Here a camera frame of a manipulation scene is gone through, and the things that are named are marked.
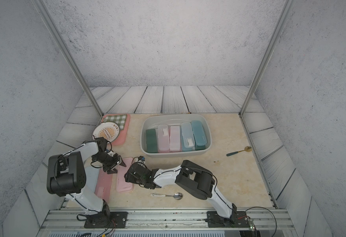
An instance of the robotic arm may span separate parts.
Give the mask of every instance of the robotic arm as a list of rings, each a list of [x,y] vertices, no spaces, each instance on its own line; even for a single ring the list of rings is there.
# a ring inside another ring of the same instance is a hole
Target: robotic arm
[[[84,162],[92,157],[92,161],[103,164],[103,170],[108,174],[117,173],[119,165],[126,166],[121,156],[108,152],[106,146],[104,138],[96,138],[66,154],[51,156],[48,161],[48,192],[78,203],[85,211],[86,228],[108,227],[112,217],[107,203],[85,186]],[[152,171],[143,162],[136,162],[124,175],[126,182],[140,184],[148,189],[177,184],[194,197],[208,200],[220,218],[217,223],[231,226],[237,220],[236,206],[221,194],[213,177],[209,170],[188,160],[175,168]]]
[[[144,185],[144,188],[155,189],[166,185],[177,184],[196,198],[207,200],[222,217],[223,223],[232,225],[237,218],[236,206],[228,201],[219,189],[213,174],[189,161],[172,169],[153,169],[150,171],[142,163],[133,163],[124,175],[126,182]]]

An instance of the gold spoon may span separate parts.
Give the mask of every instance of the gold spoon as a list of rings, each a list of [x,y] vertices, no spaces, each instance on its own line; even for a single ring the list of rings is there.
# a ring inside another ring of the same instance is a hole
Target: gold spoon
[[[244,148],[244,150],[239,150],[239,151],[228,153],[227,156],[234,155],[234,154],[237,154],[237,153],[242,152],[242,151],[250,152],[250,151],[252,151],[252,148],[250,146],[246,146]]]

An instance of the beige marble tabletop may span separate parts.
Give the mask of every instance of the beige marble tabletop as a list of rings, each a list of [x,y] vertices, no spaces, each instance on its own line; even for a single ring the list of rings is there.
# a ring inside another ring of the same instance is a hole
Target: beige marble tabletop
[[[149,169],[173,168],[190,160],[208,170],[218,179],[217,187],[222,194],[237,207],[271,207],[271,201],[262,180],[252,152],[241,152],[227,157],[229,152],[242,150],[249,145],[242,123],[237,114],[201,114],[209,124],[212,135],[211,148],[202,155],[178,158],[150,158],[146,156]],[[113,146],[114,152],[123,158],[145,155],[140,149],[140,130],[151,114],[131,114],[127,138],[123,145]],[[191,196],[178,185],[168,185],[154,190],[139,187],[127,193],[116,191],[117,175],[113,174],[110,197],[106,200],[110,207],[211,207],[206,200]],[[181,200],[172,197],[152,197],[151,193],[172,195],[181,192]]]

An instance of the cable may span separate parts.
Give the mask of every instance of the cable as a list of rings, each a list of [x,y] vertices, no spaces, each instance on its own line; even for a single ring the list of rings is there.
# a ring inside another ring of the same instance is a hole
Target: cable
[[[163,173],[170,172],[170,171],[177,172],[177,171],[179,171],[179,170],[181,170],[181,168],[179,168],[179,169],[177,169],[177,170],[167,170],[167,171],[164,171],[164,172],[158,174],[158,175],[157,175],[156,177],[154,177],[153,179],[156,179],[157,177],[159,177],[159,176],[160,176],[161,174],[163,174]]]
[[[146,169],[148,169],[147,165],[145,165],[144,163],[140,163],[140,164],[144,165],[144,167],[145,167]]]
[[[108,232],[108,233],[106,233],[104,236],[106,236],[106,235],[108,235],[108,234],[110,234],[111,233],[111,231],[113,231],[114,230],[114,232],[115,232],[115,221],[114,220],[111,220],[112,222],[113,222],[113,224],[114,224],[114,227],[110,230],[110,232]],[[103,235],[103,233],[104,232],[106,232],[108,229],[110,228],[110,226],[109,227],[107,227],[107,229],[105,230],[105,231],[103,231],[100,235],[97,235],[96,237],[101,237],[102,235]]]
[[[109,140],[106,140],[106,141],[107,141],[107,143],[109,143],[109,144],[110,144],[110,146],[111,146],[111,147],[110,147],[109,152],[110,152],[110,151],[114,152],[114,151],[112,150],[112,144],[111,144],[111,141],[109,141]]]
[[[101,166],[101,167],[96,167],[96,166],[94,166],[94,165],[93,165],[94,162],[96,162],[96,160],[94,160],[94,161],[92,161],[92,162],[90,163],[90,165],[91,165],[93,168],[100,169],[100,168],[103,167],[103,166]]]
[[[272,216],[273,216],[273,218],[274,218],[274,221],[275,221],[275,223],[276,223],[276,229],[274,230],[274,233],[273,233],[273,235],[271,236],[271,237],[273,237],[273,236],[276,234],[276,232],[277,232],[277,220],[276,220],[276,217],[274,216],[273,212],[271,212],[269,209],[267,209],[267,208],[265,208],[265,207],[250,207],[250,208],[246,209],[245,212],[248,211],[248,210],[250,210],[250,209],[252,209],[252,208],[262,208],[262,209],[268,210],[268,211],[272,214]]]
[[[215,191],[215,189],[216,189],[216,187],[217,187],[217,185],[218,185],[218,179],[217,179],[217,177],[216,177],[215,175],[213,175],[213,173],[211,173],[211,172],[209,172],[209,171],[206,171],[206,170],[203,170],[203,169],[199,169],[199,168],[193,168],[193,167],[185,167],[185,168],[187,168],[187,169],[197,169],[197,170],[206,172],[206,173],[208,173],[209,175],[211,175],[212,177],[214,177],[214,178],[215,178],[215,181],[216,181],[215,186],[214,186],[214,192],[215,192],[215,194],[218,195],[218,197],[220,198],[220,200],[222,200],[222,201],[224,202],[224,204],[226,204],[227,207],[230,208],[230,209],[236,214],[236,216],[237,216],[237,212],[234,211],[230,206],[228,206],[227,202],[225,202],[225,201],[219,196],[219,194]]]
[[[109,152],[110,152],[110,151],[114,152],[114,151],[112,150],[112,144],[111,144],[111,141],[109,141],[109,140],[107,140],[107,139],[106,139],[106,141],[107,141],[107,143],[109,143],[109,144],[110,144],[110,146],[111,146],[111,147],[110,147]]]
[[[76,216],[76,219],[77,219],[78,221],[86,221],[86,220],[87,220],[87,218],[86,218],[86,219],[80,219],[80,218],[78,218],[78,216],[84,216],[84,217],[86,217],[86,215],[84,215],[84,214],[78,214],[78,215]]]

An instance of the plastic basin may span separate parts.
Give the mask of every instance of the plastic basin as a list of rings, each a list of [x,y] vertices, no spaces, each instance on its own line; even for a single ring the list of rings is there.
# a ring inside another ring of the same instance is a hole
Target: plastic basin
[[[203,130],[206,134],[207,145],[204,150],[193,150],[193,151],[185,151],[185,152],[170,152],[170,153],[148,153],[147,150],[147,142],[146,142],[146,134],[145,131],[147,129],[156,129],[160,124],[166,124],[168,126],[180,126],[183,122],[191,122],[193,120],[199,120],[202,122]],[[145,153],[149,157],[155,158],[169,158],[169,157],[186,157],[192,155],[201,155],[206,153],[212,144],[211,132],[209,125],[207,124],[206,119],[202,115],[198,114],[175,114],[175,115],[158,115],[153,116],[145,120],[142,131],[140,134],[140,148],[143,153]]]

